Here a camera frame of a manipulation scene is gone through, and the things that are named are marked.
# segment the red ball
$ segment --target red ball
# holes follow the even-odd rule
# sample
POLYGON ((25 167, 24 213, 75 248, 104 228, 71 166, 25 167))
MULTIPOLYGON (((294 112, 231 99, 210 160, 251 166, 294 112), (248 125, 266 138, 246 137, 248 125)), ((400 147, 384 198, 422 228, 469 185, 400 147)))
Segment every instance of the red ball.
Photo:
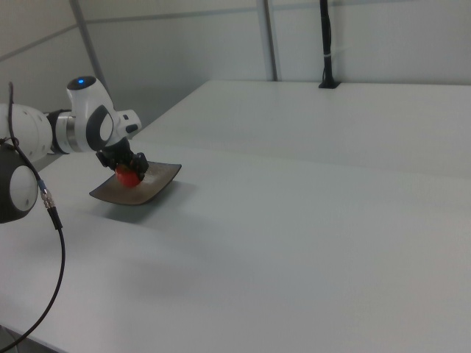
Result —
POLYGON ((118 181, 127 188, 133 188, 141 182, 138 175, 123 164, 118 164, 115 172, 118 181))

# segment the table surface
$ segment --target table surface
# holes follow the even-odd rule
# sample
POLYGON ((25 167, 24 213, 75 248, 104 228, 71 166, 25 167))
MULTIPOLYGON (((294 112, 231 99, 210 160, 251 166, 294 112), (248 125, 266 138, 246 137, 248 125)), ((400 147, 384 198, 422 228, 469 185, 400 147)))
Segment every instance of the table surface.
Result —
POLYGON ((471 86, 210 81, 135 138, 471 177, 471 86))
MULTIPOLYGON (((43 170, 67 262, 33 336, 67 352, 469 351, 471 179, 171 141, 132 141, 183 165, 139 207, 88 195, 110 176, 93 154, 43 170)), ((0 321, 25 330, 60 244, 40 204, 0 236, 0 321)))

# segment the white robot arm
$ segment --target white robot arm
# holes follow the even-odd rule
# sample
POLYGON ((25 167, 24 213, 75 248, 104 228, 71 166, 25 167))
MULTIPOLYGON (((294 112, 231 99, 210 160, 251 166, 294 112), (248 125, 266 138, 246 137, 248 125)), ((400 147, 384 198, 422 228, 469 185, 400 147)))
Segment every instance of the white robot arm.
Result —
MULTIPOLYGON (((127 136, 141 128, 133 110, 116 111, 102 83, 92 76, 73 79, 67 85, 71 110, 44 114, 13 104, 12 125, 21 150, 32 162, 49 151, 68 154, 95 151, 104 167, 124 165, 139 180, 149 167, 144 154, 130 150, 127 136)), ((0 104, 0 223, 24 217, 34 206, 38 186, 31 170, 11 145, 8 104, 0 104)))
POLYGON ((133 110, 117 112, 102 83, 92 76, 79 77, 67 85, 70 112, 49 116, 54 128, 53 149, 61 153, 100 151, 142 127, 133 110))

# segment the metal connector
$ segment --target metal connector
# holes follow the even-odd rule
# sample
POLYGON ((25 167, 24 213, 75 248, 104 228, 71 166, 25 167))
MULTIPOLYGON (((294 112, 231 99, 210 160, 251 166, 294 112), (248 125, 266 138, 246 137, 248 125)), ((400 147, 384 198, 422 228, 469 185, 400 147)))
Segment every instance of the metal connector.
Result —
POLYGON ((46 209, 55 207, 54 200, 52 199, 52 195, 49 190, 44 189, 41 191, 41 198, 44 201, 44 206, 46 209))

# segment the dark plate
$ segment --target dark plate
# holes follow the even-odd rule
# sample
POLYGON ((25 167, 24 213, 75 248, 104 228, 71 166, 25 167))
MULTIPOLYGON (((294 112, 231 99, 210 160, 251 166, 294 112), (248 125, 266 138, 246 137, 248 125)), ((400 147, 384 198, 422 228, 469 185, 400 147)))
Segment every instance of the dark plate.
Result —
POLYGON ((91 191, 90 196, 112 204, 145 204, 165 189, 181 168, 180 164, 149 162, 146 176, 139 185, 127 188, 116 179, 114 174, 106 182, 91 191))

